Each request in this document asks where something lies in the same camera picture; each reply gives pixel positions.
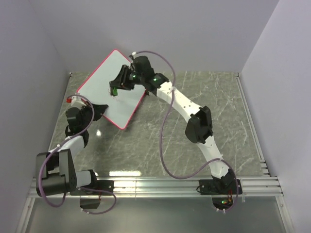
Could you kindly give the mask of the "green whiteboard eraser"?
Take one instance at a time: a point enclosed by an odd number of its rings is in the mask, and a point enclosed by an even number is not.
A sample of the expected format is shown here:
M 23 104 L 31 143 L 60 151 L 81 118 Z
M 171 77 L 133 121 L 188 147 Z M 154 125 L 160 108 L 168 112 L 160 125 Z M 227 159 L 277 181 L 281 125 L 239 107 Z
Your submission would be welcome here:
M 113 88 L 112 89 L 112 96 L 117 96 L 118 95 L 118 89 L 117 88 Z

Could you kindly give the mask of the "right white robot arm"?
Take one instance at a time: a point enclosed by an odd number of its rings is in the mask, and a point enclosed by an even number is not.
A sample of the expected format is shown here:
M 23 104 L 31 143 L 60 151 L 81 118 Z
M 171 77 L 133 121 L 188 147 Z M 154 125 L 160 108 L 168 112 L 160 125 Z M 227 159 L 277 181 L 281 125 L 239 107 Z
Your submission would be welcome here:
M 111 80 L 110 95 L 117 96 L 118 90 L 132 90 L 142 85 L 149 93 L 164 100 L 170 109 L 176 110 L 186 121 L 185 135 L 198 146 L 211 171 L 215 190 L 220 194 L 227 193 L 232 185 L 238 187 L 233 169 L 223 160 L 214 136 L 211 110 L 192 102 L 174 86 L 165 75 L 156 73 L 146 56 L 133 59 L 130 65 L 123 65 L 115 79 Z

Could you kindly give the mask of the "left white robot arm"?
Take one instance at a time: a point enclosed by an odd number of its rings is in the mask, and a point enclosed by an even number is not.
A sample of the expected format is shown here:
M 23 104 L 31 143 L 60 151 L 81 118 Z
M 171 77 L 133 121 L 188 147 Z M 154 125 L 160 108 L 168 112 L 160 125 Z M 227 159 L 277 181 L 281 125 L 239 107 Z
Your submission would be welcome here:
M 42 152 L 36 156 L 36 191 L 42 196 L 73 192 L 81 186 L 87 195 L 98 191 L 98 182 L 92 171 L 76 172 L 73 158 L 88 144 L 89 124 L 99 120 L 108 105 L 87 105 L 82 108 L 71 107 L 66 111 L 68 125 L 65 128 L 65 141 L 60 143 L 59 149 Z

